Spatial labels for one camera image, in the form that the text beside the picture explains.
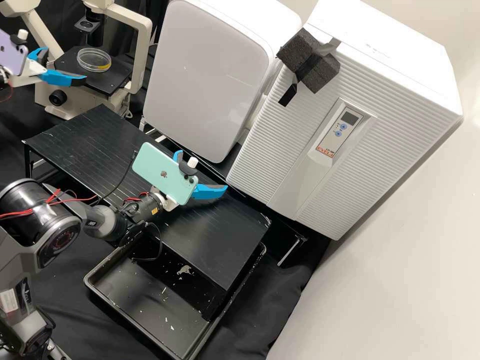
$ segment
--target petri dish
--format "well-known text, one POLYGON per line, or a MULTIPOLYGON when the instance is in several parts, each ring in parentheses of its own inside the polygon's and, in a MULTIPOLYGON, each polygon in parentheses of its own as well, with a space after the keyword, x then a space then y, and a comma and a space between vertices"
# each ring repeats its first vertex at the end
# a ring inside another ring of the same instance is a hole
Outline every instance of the petri dish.
POLYGON ((81 49, 76 56, 76 60, 82 68, 94 73, 106 72, 112 66, 110 55, 93 47, 81 49))

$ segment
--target mint green smartphone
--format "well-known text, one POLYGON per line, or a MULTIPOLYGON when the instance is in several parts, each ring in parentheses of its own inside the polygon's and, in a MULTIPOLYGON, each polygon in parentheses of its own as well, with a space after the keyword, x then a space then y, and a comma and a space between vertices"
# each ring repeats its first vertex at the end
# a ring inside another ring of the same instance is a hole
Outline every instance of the mint green smartphone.
POLYGON ((148 142, 144 142, 133 162, 132 169, 179 205, 185 205, 199 183, 199 178, 188 176, 171 157, 148 142))

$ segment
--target black foam block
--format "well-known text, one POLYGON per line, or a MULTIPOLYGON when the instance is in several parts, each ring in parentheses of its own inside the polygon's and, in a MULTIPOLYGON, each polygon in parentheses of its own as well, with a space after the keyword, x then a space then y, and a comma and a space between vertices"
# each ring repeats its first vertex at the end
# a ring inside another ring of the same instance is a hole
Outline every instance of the black foam block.
MULTIPOLYGON (((284 46, 280 48, 277 57, 294 73, 297 73, 304 63, 315 56, 315 50, 321 46, 304 28, 300 29, 284 46)), ((340 63, 331 54, 320 56, 311 70, 303 75, 301 82, 313 93, 318 92, 340 71, 340 63)))

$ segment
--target white knob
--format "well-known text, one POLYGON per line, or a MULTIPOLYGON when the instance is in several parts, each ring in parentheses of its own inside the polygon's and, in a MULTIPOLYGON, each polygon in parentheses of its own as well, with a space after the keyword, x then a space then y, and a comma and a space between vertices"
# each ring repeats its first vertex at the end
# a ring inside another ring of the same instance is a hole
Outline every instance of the white knob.
POLYGON ((27 37, 29 36, 29 32, 25 29, 20 29, 18 30, 18 38, 22 40, 27 40, 27 37))
POLYGON ((199 160, 196 157, 192 156, 191 158, 188 159, 188 162, 186 164, 192 169, 195 169, 198 163, 199 163, 199 160))

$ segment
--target purple smartphone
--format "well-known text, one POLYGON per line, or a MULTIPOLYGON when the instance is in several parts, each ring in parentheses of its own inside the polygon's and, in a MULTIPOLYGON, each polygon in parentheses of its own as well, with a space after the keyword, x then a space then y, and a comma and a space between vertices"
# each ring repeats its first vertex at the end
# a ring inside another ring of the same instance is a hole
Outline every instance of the purple smartphone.
POLYGON ((20 75, 28 54, 29 49, 25 45, 15 45, 10 35, 0 29, 0 66, 13 75, 20 75))

